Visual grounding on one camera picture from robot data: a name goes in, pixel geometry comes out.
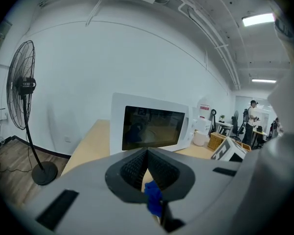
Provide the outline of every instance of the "fan stand base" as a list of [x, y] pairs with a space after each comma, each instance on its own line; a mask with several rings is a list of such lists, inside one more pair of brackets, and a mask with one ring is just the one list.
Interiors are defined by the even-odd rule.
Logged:
[[33, 168], [31, 177], [36, 184], [45, 186], [56, 178], [58, 175], [58, 168], [54, 163], [49, 161], [41, 162], [41, 164], [44, 167], [44, 170], [41, 170], [39, 165], [36, 165]]

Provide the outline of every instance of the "person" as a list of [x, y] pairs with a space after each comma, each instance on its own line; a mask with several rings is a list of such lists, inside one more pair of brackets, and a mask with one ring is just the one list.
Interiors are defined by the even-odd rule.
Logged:
[[254, 122], [258, 121], [259, 118], [255, 116], [255, 110], [254, 108], [256, 107], [257, 103], [255, 100], [252, 100], [250, 102], [250, 107], [248, 109], [248, 122], [246, 124], [246, 133], [244, 136], [244, 139], [242, 141], [242, 143], [245, 143], [247, 145], [251, 145], [251, 140], [252, 140], [252, 132], [253, 132], [253, 124]]
[[281, 137], [284, 133], [284, 130], [279, 122], [279, 119], [276, 118], [270, 127], [269, 139], [273, 139], [276, 137]]

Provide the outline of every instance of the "microwave window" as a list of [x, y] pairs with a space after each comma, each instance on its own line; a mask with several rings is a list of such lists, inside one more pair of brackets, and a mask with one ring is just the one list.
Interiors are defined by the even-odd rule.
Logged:
[[185, 113], [126, 106], [122, 150], [175, 145]]

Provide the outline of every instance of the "wooden table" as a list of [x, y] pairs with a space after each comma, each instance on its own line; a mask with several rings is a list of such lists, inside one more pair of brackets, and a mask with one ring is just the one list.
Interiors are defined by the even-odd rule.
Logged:
[[[191, 143], [188, 148], [176, 151], [176, 153], [196, 158], [210, 159], [214, 150], [208, 148], [207, 143], [208, 142], [205, 142], [204, 146], [196, 146], [195, 144]], [[68, 171], [81, 164], [108, 157], [109, 155], [110, 121], [98, 120], [88, 131], [85, 138], [79, 143], [61, 175], [64, 175]], [[151, 177], [151, 174], [147, 170], [142, 181], [141, 190], [144, 191], [144, 183], [150, 182], [152, 180], [153, 179]]]
[[256, 139], [257, 139], [257, 137], [258, 137], [258, 135], [263, 135], [263, 136], [267, 136], [267, 134], [263, 131], [263, 132], [259, 132], [259, 131], [257, 131], [257, 130], [253, 130], [253, 134], [252, 134], [252, 139], [253, 139], [253, 137], [254, 137], [254, 140], [253, 140], [253, 144], [252, 144], [252, 148], [254, 147], [254, 143], [255, 143], [255, 141], [256, 141]]

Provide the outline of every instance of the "microwave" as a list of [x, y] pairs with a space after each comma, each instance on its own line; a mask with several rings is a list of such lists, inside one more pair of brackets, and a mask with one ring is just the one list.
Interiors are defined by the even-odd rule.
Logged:
[[197, 123], [194, 108], [164, 100], [114, 93], [110, 154], [141, 147], [168, 151], [187, 148]]

